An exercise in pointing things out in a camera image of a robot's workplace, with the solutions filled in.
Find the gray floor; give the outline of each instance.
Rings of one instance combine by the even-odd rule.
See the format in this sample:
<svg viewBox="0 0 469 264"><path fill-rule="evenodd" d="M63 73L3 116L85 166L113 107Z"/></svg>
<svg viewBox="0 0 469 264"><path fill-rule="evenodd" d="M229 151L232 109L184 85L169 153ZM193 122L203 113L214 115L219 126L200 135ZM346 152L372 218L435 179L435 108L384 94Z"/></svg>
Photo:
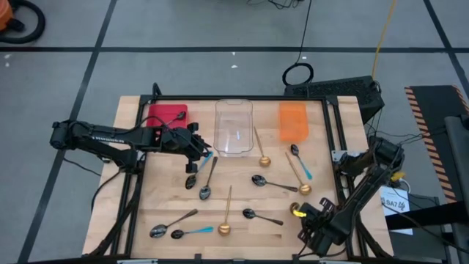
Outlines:
<svg viewBox="0 0 469 264"><path fill-rule="evenodd" d="M33 47L94 47L110 0L36 0L48 20ZM453 47L469 47L469 2L432 1ZM375 47L391 1L313 1L305 46ZM307 2L296 9L245 0L118 0L103 47L298 46ZM20 10L20 18L35 18ZM423 1L398 1L384 47L442 48ZM55 151L51 123L69 117L90 52L0 52L0 132L4 150L0 200L0 263L18 260L48 179ZM154 81L170 95L280 95L281 74L296 52L100 53L78 118L111 125L121 95L149 93ZM373 53L304 53L315 81L371 74ZM469 70L469 54L457 54ZM305 78L300 70L289 80ZM403 88L462 87L446 53L381 54L376 79L386 107L380 130L418 133ZM423 143L405 146L413 192L443 192ZM100 161L79 151L67 157L100 170ZM60 170L30 261L78 257L98 178L69 164Z"/></svg>

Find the metal spoon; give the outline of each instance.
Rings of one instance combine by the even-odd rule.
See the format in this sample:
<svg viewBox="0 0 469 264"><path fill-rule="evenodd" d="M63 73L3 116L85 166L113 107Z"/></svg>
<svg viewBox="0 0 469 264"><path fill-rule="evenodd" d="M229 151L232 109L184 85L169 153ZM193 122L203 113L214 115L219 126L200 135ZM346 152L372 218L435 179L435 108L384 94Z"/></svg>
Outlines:
<svg viewBox="0 0 469 264"><path fill-rule="evenodd" d="M149 236L151 238L161 238L162 236L164 236L164 234L166 234L166 231L168 230L168 227L170 227L171 225L173 224L176 224L177 222L179 221L182 221L186 218L188 218L189 216L193 216L195 215L196 213L198 213L198 210L197 209L194 209L192 210L191 212L189 213L186 213L183 217L181 217L180 219L168 224L168 225L165 225L165 224L159 224L155 227L153 227L150 231L149 231Z"/></svg>
<svg viewBox="0 0 469 264"><path fill-rule="evenodd" d="M170 125L172 122L174 122L176 120L183 120L184 117L185 117L185 111L181 111L179 114L177 114L176 118L174 118L173 120L167 122L166 125Z"/></svg>
<svg viewBox="0 0 469 264"><path fill-rule="evenodd" d="M269 219L269 218L265 218L263 216L258 216L256 215L256 212L254 212L254 210L250 209L250 208L246 208L243 210L243 215L244 217L246 217L247 219L253 219L254 217L259 217L261 219L264 219L264 220L268 220L268 221L271 221L273 223L276 223L278 225L284 225L283 221L280 221L280 220L275 220L275 219Z"/></svg>
<svg viewBox="0 0 469 264"><path fill-rule="evenodd" d="M232 186L229 186L228 200L226 201L225 221L218 226L218 233L221 236L227 236L232 231L228 224L229 203L232 201Z"/></svg>
<svg viewBox="0 0 469 264"><path fill-rule="evenodd" d="M189 232L184 232L182 230L175 230L171 233L171 237L173 239L180 239L185 234L194 234L194 233L200 233L200 232L213 232L213 227L204 227L199 230L194 230L194 231L189 231Z"/></svg>
<svg viewBox="0 0 469 264"><path fill-rule="evenodd" d="M296 188L296 187L284 186L284 185L276 184L276 183L269 183L264 178L264 176L261 176L261 175L254 175L253 177L251 177L251 180L255 185L261 186L261 187L265 186L266 184L270 184L270 185L277 186L277 187L280 187L280 188L285 188L288 191L294 191L294 192L298 191L298 188Z"/></svg>
<svg viewBox="0 0 469 264"><path fill-rule="evenodd" d="M308 195L308 194L310 194L310 193L311 193L311 186L309 186L309 185L307 185L307 184L304 184L303 181L301 181L301 179L300 179L300 174L299 174L298 171L296 170L295 165L293 165L292 159L290 158L290 156L288 156L288 153L287 153L287 152L285 152L285 156L288 158L288 162L290 163L290 166L292 167L293 172L295 172L296 178L297 178L298 181L300 182L300 194L301 194L301 195Z"/></svg>
<svg viewBox="0 0 469 264"><path fill-rule="evenodd" d="M202 164L200 164L199 169L197 170L196 173L190 175L186 180L185 180L185 188L190 190L192 187L194 187L197 183L197 174L202 170L202 168L205 166L208 160L212 158L213 152L211 152L206 158L204 158L204 161Z"/></svg>
<svg viewBox="0 0 469 264"><path fill-rule="evenodd" d="M208 176L207 184L204 187L202 187L200 189L200 192L199 192L199 198L201 200L207 199L210 196L210 194L212 193L212 190L208 186L208 183L210 182L210 178L212 178L213 169L215 168L215 165L217 164L217 161L218 161L218 157L213 157L212 169L210 170L210 174Z"/></svg>
<svg viewBox="0 0 469 264"><path fill-rule="evenodd" d="M290 146L290 150L292 151L292 154L295 155L298 158L298 160L300 161L301 166L303 167L303 170L305 171L306 176L308 177L308 180L313 180L313 175L309 172L309 170L306 168L305 164L303 163L303 161L300 158L300 149L298 149L298 146L295 145L295 144L292 144Z"/></svg>
<svg viewBox="0 0 469 264"><path fill-rule="evenodd" d="M261 155L262 155L262 157L259 159L259 164L261 166L269 166L272 161L270 160L269 157L264 156L264 150L262 149L261 139L259 138L259 134L257 133L256 127L254 127L254 133L256 134L257 143L259 143L259 149L261 150Z"/></svg>

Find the blue handle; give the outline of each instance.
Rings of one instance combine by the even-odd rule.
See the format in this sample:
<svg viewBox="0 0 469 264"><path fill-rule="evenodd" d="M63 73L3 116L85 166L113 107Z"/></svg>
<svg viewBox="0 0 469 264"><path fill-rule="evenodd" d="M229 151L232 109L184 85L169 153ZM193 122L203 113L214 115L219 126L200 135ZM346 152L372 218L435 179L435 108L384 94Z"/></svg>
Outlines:
<svg viewBox="0 0 469 264"><path fill-rule="evenodd" d="M185 233L186 234L191 234L191 233L197 233L197 232L213 232L213 227L204 227L204 228L199 229L199 230L189 231L189 232L185 232Z"/></svg>
<svg viewBox="0 0 469 264"><path fill-rule="evenodd" d="M200 164L200 167L197 170L197 172L199 172L205 166L207 161L210 160L210 158L212 158L212 155L213 155L213 152L211 152L206 158L204 158L204 161L202 162L202 164Z"/></svg>
<svg viewBox="0 0 469 264"><path fill-rule="evenodd" d="M303 161L300 159L301 166L303 167L303 170L306 173L306 176L308 177L308 180L313 180L313 175L309 172L309 170L306 168L305 164L303 164Z"/></svg>

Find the orange and black striped tape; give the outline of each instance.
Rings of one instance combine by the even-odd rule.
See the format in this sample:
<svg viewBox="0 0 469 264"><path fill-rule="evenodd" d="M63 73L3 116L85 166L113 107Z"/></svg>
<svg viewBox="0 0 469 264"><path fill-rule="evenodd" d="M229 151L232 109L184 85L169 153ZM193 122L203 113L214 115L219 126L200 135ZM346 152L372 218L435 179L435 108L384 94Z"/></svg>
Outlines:
<svg viewBox="0 0 469 264"><path fill-rule="evenodd" d="M453 85L453 88L456 90L457 96L459 96L459 99L461 100L462 106L464 106L464 109L466 109L466 113L469 114L469 106L468 106L468 103L466 103L466 101L464 100L464 96L462 96L461 91L460 91L459 88L458 88L457 86L455 86L455 85Z"/></svg>
<svg viewBox="0 0 469 264"><path fill-rule="evenodd" d="M407 95L407 99L409 100L410 108L412 109L413 116L416 119L418 129L422 133L422 138L426 146L426 151L428 151L430 160L432 161L433 167L435 168L435 172L438 176L438 180L440 181L441 188L443 188L443 193L445 194L446 202L456 202L456 196L454 195L453 188L451 187L448 176L446 176L446 171L443 168L443 163L440 160L440 155L438 155L438 150L430 137L431 134L429 132L428 127L426 126L425 119L420 110L420 107L418 107L416 96L413 94L412 89L409 87L405 87L405 94Z"/></svg>

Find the red box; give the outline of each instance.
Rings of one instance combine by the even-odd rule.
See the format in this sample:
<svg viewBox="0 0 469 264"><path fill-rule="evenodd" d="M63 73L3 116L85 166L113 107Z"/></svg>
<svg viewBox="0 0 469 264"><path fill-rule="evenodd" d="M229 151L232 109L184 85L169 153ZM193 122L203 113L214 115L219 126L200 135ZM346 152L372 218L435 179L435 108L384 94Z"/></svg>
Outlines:
<svg viewBox="0 0 469 264"><path fill-rule="evenodd" d="M188 119L188 106L187 105L167 105L167 104L153 104L149 107L148 116L160 117L165 123L177 117L177 114L185 111L183 120L175 120L169 124L170 128L186 128ZM148 127L160 126L161 122L156 118L149 118L147 120Z"/></svg>

